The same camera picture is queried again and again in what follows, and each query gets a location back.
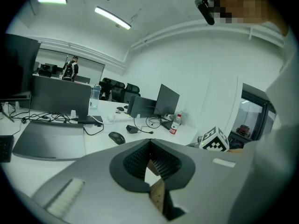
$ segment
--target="red label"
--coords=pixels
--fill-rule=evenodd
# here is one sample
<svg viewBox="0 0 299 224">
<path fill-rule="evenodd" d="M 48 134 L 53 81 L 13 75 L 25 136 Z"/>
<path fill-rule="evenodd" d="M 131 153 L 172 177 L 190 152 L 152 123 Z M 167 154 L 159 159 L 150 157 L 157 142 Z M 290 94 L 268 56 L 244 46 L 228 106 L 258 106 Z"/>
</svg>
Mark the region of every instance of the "red label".
<svg viewBox="0 0 299 224">
<path fill-rule="evenodd" d="M 170 132 L 171 134 L 176 134 L 177 129 L 173 129 L 173 128 L 171 128 L 169 132 Z"/>
</svg>

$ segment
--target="camera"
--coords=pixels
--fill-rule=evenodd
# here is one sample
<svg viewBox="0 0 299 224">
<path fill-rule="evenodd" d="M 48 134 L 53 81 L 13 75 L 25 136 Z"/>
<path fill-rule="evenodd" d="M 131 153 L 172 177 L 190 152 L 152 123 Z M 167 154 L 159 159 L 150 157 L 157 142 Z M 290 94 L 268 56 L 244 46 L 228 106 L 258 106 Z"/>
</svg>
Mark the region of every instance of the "camera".
<svg viewBox="0 0 299 224">
<path fill-rule="evenodd" d="M 213 18 L 213 16 L 211 15 L 211 13 L 209 11 L 207 0 L 195 0 L 195 5 L 199 9 L 201 14 L 204 16 L 207 23 L 209 25 L 214 25 L 215 21 L 214 21 L 214 18 Z"/>
</svg>

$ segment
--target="charger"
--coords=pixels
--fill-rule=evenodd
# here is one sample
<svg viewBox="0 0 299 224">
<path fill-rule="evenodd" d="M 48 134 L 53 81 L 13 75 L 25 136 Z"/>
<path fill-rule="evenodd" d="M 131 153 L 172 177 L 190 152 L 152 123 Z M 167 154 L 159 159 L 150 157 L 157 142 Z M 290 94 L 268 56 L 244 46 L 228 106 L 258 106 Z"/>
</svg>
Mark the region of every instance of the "charger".
<svg viewBox="0 0 299 224">
<path fill-rule="evenodd" d="M 138 133 L 138 129 L 131 125 L 127 125 L 126 130 L 128 131 L 128 133 Z"/>
</svg>

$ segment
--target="keyboard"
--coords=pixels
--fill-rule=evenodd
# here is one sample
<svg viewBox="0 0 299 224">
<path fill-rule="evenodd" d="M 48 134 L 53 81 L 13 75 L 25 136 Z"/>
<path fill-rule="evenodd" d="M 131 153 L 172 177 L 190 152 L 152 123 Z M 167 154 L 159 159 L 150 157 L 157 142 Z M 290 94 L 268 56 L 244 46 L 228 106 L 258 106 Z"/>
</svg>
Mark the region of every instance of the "keyboard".
<svg viewBox="0 0 299 224">
<path fill-rule="evenodd" d="M 165 122 L 162 122 L 161 125 L 165 128 L 165 129 L 168 129 L 170 130 L 171 129 L 171 125 L 173 123 L 173 120 L 172 121 L 165 121 Z"/>
<path fill-rule="evenodd" d="M 12 135 L 0 136 L 0 162 L 10 162 L 14 137 Z"/>
</svg>

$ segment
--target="fluorescent light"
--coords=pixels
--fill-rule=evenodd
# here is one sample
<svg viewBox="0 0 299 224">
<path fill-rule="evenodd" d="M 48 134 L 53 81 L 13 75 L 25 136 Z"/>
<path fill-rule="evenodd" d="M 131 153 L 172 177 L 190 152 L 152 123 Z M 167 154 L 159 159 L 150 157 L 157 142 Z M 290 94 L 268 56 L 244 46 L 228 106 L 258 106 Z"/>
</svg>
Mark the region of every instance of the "fluorescent light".
<svg viewBox="0 0 299 224">
<path fill-rule="evenodd" d="M 39 2 L 66 4 L 67 0 L 38 0 Z"/>
<path fill-rule="evenodd" d="M 125 29 L 129 30 L 131 28 L 131 25 L 126 23 L 124 20 L 118 18 L 117 16 L 113 15 L 112 13 L 106 11 L 105 9 L 102 9 L 100 7 L 96 7 L 94 10 L 96 13 L 101 14 L 104 17 L 107 17 L 111 19 L 112 21 L 116 22 L 117 24 L 121 25 Z"/>
</svg>

